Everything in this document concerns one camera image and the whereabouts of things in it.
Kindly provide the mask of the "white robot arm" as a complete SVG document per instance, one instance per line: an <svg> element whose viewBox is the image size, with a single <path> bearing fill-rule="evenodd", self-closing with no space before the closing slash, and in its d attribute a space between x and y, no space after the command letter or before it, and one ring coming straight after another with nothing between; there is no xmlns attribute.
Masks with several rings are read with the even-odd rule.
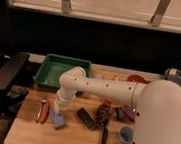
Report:
<svg viewBox="0 0 181 144"><path fill-rule="evenodd" d="M53 107L62 111L78 91L108 97L136 109L132 144L181 144L181 86L169 80L149 84L86 77L81 67L60 75Z"/></svg>

